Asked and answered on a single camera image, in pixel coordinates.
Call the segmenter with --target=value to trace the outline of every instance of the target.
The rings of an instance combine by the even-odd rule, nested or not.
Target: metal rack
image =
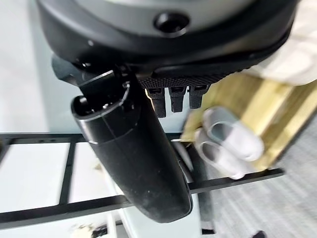
[[[167,133],[166,136],[169,140],[173,140],[179,138],[180,133]],[[86,216],[133,206],[123,195],[68,203],[76,143],[86,142],[81,134],[0,133],[0,139],[2,140],[3,144],[2,150],[0,152],[0,163],[10,148],[10,145],[13,144],[69,143],[59,204],[43,208],[0,213],[0,230]],[[188,186],[190,193],[194,194],[261,181],[264,179],[271,179],[282,175],[284,175],[284,170],[272,169],[263,172],[247,174],[239,180],[233,180],[230,178],[216,178],[202,182],[191,182],[188,184]]]

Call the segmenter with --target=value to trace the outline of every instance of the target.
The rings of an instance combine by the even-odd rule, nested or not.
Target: white wall
[[[79,132],[70,102],[81,92],[55,77],[34,1],[1,0],[0,19],[0,132]],[[160,122],[166,132],[180,132],[188,94],[176,114],[165,94],[167,117]]]

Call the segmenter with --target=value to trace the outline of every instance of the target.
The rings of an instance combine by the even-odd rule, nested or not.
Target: black plastic
[[[205,31],[169,39],[130,34],[99,21],[75,1],[37,0],[53,51],[73,63],[126,63],[138,72],[270,47],[290,29],[297,0],[258,0]]]
[[[168,88],[171,110],[174,113],[180,113],[183,111],[183,100],[186,93],[186,87],[171,87]]]
[[[147,89],[148,96],[152,99],[155,113],[158,118],[166,117],[165,90],[164,88]]]
[[[154,26],[165,34],[180,33],[189,24],[189,18],[177,12],[164,12],[158,15]]]
[[[172,222],[192,210],[188,186],[150,100],[136,79],[130,83],[122,106],[84,115],[81,96],[72,113],[128,200],[154,221]]]

